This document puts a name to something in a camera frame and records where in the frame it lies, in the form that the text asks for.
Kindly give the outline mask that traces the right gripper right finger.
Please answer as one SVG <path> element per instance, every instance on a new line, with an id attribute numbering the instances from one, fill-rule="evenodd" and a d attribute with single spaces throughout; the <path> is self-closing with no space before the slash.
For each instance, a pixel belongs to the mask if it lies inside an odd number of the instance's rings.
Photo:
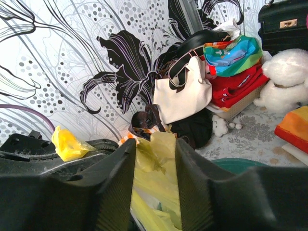
<path id="1" fill-rule="evenodd" d="M 307 230 L 306 168 L 260 166 L 235 175 L 182 139 L 176 141 L 175 161 L 183 230 Z"/>

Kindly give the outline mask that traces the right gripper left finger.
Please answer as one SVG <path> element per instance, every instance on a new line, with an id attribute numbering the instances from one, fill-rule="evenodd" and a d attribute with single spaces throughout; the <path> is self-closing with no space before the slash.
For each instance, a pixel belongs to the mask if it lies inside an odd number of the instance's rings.
<path id="1" fill-rule="evenodd" d="M 0 154 L 3 231 L 126 231 L 136 142 L 71 162 Z"/>

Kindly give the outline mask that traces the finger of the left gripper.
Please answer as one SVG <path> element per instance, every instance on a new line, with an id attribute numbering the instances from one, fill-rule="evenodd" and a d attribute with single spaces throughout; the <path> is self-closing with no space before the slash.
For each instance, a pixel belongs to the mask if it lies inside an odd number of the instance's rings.
<path id="1" fill-rule="evenodd" d="M 118 148 L 115 141 L 98 139 L 87 141 L 96 148 L 81 159 L 64 162 L 50 141 L 21 134 L 11 135 L 0 147 L 1 175 L 72 176 L 99 162 Z"/>

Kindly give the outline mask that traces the yellow plastic trash bag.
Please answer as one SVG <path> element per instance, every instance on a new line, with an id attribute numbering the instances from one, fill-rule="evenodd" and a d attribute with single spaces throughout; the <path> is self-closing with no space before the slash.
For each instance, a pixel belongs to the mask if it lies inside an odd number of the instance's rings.
<path id="1" fill-rule="evenodd" d="M 53 204 L 53 231 L 179 231 L 175 136 L 128 139 L 68 178 Z"/>

